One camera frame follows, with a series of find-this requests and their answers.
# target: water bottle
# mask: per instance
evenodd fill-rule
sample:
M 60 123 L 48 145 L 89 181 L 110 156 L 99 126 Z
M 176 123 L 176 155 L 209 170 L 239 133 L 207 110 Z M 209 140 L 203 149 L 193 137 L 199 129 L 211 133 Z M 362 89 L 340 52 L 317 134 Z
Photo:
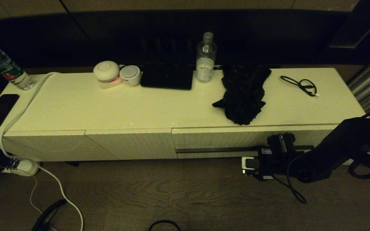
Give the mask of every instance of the water bottle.
M 197 80 L 199 82 L 207 83 L 212 79 L 216 51 L 213 33 L 205 32 L 204 39 L 197 47 Z
M 21 90 L 31 89 L 35 79 L 29 76 L 22 68 L 0 49 L 0 74 L 10 83 Z

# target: bottle cap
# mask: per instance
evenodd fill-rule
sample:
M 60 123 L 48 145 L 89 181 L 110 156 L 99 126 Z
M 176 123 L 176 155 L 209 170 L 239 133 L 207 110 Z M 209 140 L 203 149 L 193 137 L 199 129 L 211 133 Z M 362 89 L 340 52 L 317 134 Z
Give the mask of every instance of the bottle cap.
M 211 43 L 213 40 L 213 33 L 212 32 L 205 32 L 204 33 L 204 42 Z

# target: cabinet drawer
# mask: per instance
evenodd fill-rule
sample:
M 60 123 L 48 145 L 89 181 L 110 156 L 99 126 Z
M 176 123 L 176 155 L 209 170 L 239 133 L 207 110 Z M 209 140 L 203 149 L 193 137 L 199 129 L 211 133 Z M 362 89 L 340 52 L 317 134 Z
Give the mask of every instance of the cabinet drawer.
M 238 148 L 267 145 L 266 139 L 278 133 L 293 133 L 295 145 L 318 145 L 336 125 L 186 128 L 173 129 L 176 149 Z
M 118 159 L 177 159 L 171 129 L 87 130 L 85 135 Z
M 85 131 L 7 132 L 7 152 L 37 161 L 117 159 L 85 136 Z

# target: smartphone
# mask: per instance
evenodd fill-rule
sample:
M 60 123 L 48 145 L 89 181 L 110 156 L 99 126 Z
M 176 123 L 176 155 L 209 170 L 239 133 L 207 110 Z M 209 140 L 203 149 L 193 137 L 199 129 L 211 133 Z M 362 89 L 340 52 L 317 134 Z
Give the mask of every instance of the smartphone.
M 18 100 L 17 94 L 5 94 L 0 97 L 0 126 Z

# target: white cabinet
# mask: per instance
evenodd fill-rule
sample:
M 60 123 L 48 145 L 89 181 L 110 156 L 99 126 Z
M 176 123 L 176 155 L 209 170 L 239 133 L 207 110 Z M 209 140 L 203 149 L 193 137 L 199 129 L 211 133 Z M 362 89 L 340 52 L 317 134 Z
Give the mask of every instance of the white cabinet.
M 88 130 L 85 135 L 118 159 L 176 159 L 171 129 Z
M 335 127 L 336 125 L 189 128 L 173 129 L 172 135 L 179 158 L 239 157 L 250 154 L 218 150 L 268 145 L 267 138 L 278 133 L 294 134 L 295 146 L 317 146 Z M 191 152 L 192 149 L 207 149 L 207 152 L 194 153 Z
M 308 96 L 281 75 L 310 79 L 320 96 Z M 125 84 L 102 90 L 92 73 L 55 74 L 9 128 L 4 144 L 15 155 L 41 161 L 231 157 L 248 153 L 215 148 L 266 145 L 278 133 L 293 133 L 297 146 L 316 146 L 343 120 L 364 114 L 333 68 L 272 69 L 263 85 L 266 105 L 250 125 L 239 126 L 212 106 L 224 95 L 222 77 L 214 71 L 211 82 L 194 80 L 191 90 Z M 0 133 L 35 89 L 6 86 L 3 94 L 20 98 Z M 197 148 L 213 150 L 183 151 Z
M 9 132 L 4 148 L 19 157 L 37 161 L 117 159 L 85 136 L 85 131 Z

